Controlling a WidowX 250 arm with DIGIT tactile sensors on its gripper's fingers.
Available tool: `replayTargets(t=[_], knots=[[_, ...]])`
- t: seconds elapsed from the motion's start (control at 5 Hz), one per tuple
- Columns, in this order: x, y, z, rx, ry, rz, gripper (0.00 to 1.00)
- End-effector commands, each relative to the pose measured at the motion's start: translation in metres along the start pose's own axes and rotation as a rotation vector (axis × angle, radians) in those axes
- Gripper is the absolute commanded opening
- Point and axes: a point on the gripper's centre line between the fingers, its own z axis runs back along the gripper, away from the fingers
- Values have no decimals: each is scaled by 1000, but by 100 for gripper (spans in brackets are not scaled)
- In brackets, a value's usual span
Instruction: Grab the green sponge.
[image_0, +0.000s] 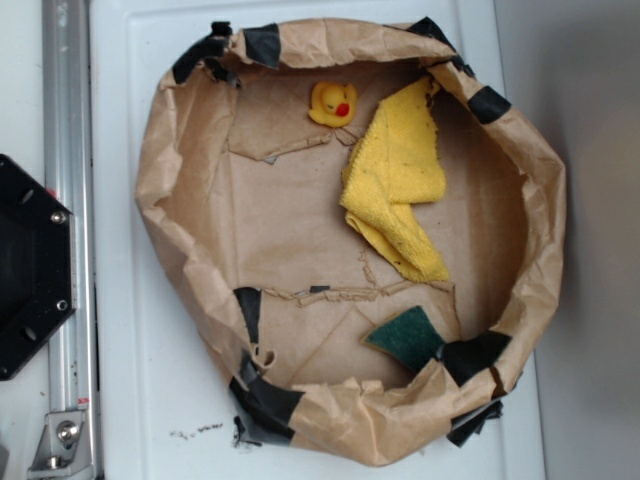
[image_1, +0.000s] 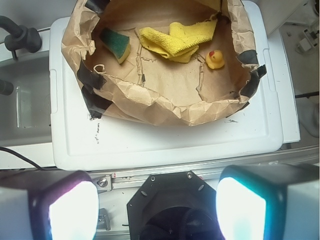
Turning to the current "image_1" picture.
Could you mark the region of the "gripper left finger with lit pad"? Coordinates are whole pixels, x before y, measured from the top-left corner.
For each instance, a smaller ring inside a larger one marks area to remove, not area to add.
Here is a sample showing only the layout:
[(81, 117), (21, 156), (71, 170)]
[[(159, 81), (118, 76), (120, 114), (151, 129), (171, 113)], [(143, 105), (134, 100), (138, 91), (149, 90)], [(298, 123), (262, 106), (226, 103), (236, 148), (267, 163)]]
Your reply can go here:
[(0, 173), (2, 240), (92, 240), (99, 196), (82, 170)]

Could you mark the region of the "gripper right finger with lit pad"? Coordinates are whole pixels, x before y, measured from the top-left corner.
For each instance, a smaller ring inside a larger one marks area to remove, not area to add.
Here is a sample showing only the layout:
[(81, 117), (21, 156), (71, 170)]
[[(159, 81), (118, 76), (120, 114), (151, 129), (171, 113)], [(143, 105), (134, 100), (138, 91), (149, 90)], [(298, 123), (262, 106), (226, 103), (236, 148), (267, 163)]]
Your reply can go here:
[(229, 165), (216, 188), (216, 213), (227, 240), (318, 240), (320, 168)]

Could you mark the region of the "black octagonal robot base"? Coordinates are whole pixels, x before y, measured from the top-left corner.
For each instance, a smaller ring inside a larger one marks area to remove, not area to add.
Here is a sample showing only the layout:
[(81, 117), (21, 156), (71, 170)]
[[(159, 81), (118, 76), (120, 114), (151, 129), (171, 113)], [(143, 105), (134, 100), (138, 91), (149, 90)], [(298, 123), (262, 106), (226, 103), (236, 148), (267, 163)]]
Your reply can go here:
[(216, 191), (192, 171), (150, 175), (127, 203), (132, 240), (222, 240)]

